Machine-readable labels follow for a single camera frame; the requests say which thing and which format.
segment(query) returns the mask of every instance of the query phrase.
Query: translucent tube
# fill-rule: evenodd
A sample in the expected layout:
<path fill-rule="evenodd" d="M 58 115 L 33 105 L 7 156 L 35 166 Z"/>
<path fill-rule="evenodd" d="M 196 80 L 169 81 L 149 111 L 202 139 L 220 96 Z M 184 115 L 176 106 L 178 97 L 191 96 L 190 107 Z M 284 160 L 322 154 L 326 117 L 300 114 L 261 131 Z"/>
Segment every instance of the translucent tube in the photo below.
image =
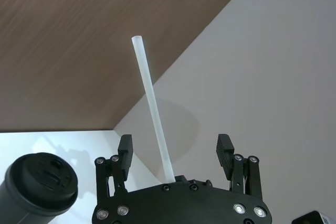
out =
<path fill-rule="evenodd" d="M 164 175 L 165 175 L 167 183 L 172 183 L 172 182 L 175 182 L 173 167 L 172 167 L 172 163 L 169 158 L 169 153 L 167 149 L 166 140 L 163 134 L 159 111 L 157 109 L 158 105 L 156 103 L 156 99 L 154 95 L 152 79 L 151 79 L 151 75 L 150 75 L 149 68 L 148 68 L 145 47 L 143 45 L 142 37 L 134 36 L 132 37 L 132 42 L 133 42 L 135 55 L 138 60 L 140 74 L 141 74 L 143 86 L 145 88 L 149 109 L 152 115 L 156 138 L 158 140 L 158 145 L 160 149 Z"/>

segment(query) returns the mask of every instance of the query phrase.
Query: brown wood grain panel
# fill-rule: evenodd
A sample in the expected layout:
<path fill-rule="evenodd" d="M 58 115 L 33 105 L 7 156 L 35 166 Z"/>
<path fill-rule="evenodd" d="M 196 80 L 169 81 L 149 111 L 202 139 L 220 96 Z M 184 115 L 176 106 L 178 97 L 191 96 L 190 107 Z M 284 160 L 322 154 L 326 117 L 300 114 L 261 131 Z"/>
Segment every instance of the brown wood grain panel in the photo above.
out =
<path fill-rule="evenodd" d="M 111 129 L 230 0 L 0 0 L 0 131 Z"/>

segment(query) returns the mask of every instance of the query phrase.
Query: white wall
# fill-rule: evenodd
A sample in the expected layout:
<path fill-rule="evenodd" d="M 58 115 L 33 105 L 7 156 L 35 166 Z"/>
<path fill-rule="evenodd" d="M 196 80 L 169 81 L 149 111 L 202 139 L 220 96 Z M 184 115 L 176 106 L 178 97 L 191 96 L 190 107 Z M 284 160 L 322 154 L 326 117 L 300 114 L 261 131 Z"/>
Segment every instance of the white wall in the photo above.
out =
<path fill-rule="evenodd" d="M 232 0 L 155 84 L 176 175 L 227 188 L 215 144 L 228 133 L 261 159 L 273 223 L 336 219 L 335 69 L 336 0 Z M 144 98 L 115 130 L 162 179 Z"/>
<path fill-rule="evenodd" d="M 0 183 L 8 166 L 20 156 L 38 152 L 53 153 L 66 160 L 75 170 L 78 177 L 78 198 L 65 214 L 56 217 L 50 224 L 91 223 L 97 204 L 94 161 L 100 156 L 109 158 L 117 154 L 119 140 L 120 137 L 115 131 L 2 133 Z M 129 177 L 125 183 L 128 191 L 159 183 L 138 157 L 133 155 Z M 109 184 L 113 195 L 112 178 Z"/>

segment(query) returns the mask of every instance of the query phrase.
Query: screw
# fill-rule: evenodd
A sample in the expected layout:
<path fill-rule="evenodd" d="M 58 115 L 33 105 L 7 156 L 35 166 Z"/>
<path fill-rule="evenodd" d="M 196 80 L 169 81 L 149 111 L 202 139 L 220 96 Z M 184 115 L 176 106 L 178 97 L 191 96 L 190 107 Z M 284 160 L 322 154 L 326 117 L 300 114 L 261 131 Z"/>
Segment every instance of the screw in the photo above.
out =
<path fill-rule="evenodd" d="M 162 186 L 162 190 L 163 191 L 169 191 L 170 187 L 168 185 L 164 185 L 164 186 Z"/>
<path fill-rule="evenodd" d="M 128 214 L 129 211 L 130 211 L 130 209 L 127 206 L 118 207 L 118 214 L 119 215 L 126 215 L 126 214 Z"/>
<path fill-rule="evenodd" d="M 250 160 L 251 160 L 253 163 L 258 162 L 258 159 L 257 159 L 256 157 L 250 157 Z"/>
<path fill-rule="evenodd" d="M 102 163 L 104 163 L 104 159 L 99 157 L 99 158 L 96 159 L 96 163 L 97 164 L 102 164 Z"/>
<path fill-rule="evenodd" d="M 266 211 L 263 210 L 261 207 L 255 207 L 254 208 L 254 213 L 259 217 L 265 217 L 266 216 Z"/>
<path fill-rule="evenodd" d="M 233 209 L 239 214 L 245 213 L 245 207 L 242 204 L 234 204 Z"/>
<path fill-rule="evenodd" d="M 196 184 L 190 185 L 189 188 L 190 188 L 191 191 L 197 191 L 198 190 L 198 186 Z"/>
<path fill-rule="evenodd" d="M 112 161 L 113 161 L 113 162 L 116 162 L 116 161 L 118 161 L 118 160 L 119 160 L 119 157 L 118 157 L 118 156 L 113 156 L 113 157 L 112 157 Z"/>
<path fill-rule="evenodd" d="M 106 219 L 107 218 L 107 216 L 109 215 L 109 212 L 107 211 L 107 210 L 99 210 L 98 212 L 97 212 L 97 218 L 99 219 L 99 220 L 104 220 L 104 219 Z"/>
<path fill-rule="evenodd" d="M 240 155 L 235 155 L 235 159 L 237 159 L 238 161 L 241 161 L 243 158 Z"/>

